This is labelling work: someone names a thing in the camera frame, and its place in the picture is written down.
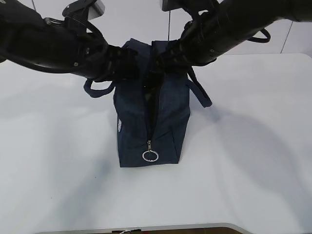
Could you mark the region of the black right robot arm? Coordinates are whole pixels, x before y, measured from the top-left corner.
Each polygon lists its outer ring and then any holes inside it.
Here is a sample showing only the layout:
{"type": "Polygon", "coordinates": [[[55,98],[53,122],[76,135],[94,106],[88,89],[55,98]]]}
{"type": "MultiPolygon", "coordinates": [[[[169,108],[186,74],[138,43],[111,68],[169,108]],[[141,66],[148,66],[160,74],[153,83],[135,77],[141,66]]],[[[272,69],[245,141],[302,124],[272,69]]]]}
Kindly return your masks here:
{"type": "Polygon", "coordinates": [[[162,10],[182,8],[191,17],[178,40],[170,42],[157,71],[205,66],[278,20],[310,22],[310,0],[164,0],[162,10]]]}

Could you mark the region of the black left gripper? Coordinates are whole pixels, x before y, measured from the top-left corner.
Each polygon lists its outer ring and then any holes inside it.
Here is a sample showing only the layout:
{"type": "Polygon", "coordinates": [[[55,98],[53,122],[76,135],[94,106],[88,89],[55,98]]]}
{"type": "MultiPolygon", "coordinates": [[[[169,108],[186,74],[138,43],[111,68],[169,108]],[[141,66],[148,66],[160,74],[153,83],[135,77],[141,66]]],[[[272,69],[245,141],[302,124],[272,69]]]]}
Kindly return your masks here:
{"type": "Polygon", "coordinates": [[[139,75],[136,42],[130,39],[122,47],[109,45],[105,55],[80,70],[80,76],[94,82],[136,79],[139,75]]]}

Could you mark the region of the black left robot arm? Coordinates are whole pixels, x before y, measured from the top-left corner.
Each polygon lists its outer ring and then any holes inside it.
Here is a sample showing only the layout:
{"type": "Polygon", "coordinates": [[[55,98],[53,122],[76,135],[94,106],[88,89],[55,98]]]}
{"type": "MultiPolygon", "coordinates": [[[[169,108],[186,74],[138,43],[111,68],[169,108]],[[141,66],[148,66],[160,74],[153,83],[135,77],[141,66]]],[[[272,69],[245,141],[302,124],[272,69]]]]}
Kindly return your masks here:
{"type": "Polygon", "coordinates": [[[0,3],[0,59],[51,74],[74,74],[95,82],[133,79],[137,52],[109,45],[90,22],[102,16],[99,0],[77,0],[63,19],[43,18],[17,0],[0,3]]]}

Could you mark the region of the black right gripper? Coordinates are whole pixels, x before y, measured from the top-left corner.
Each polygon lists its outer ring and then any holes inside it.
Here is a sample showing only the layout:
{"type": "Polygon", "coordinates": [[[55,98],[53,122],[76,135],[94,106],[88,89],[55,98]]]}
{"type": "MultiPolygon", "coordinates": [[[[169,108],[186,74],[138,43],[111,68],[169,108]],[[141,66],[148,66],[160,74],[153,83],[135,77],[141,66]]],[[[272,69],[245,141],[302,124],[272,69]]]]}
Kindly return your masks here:
{"type": "Polygon", "coordinates": [[[206,66],[219,57],[215,37],[219,34],[217,14],[202,14],[185,24],[181,37],[168,43],[165,51],[153,57],[155,71],[173,71],[206,66]]]}

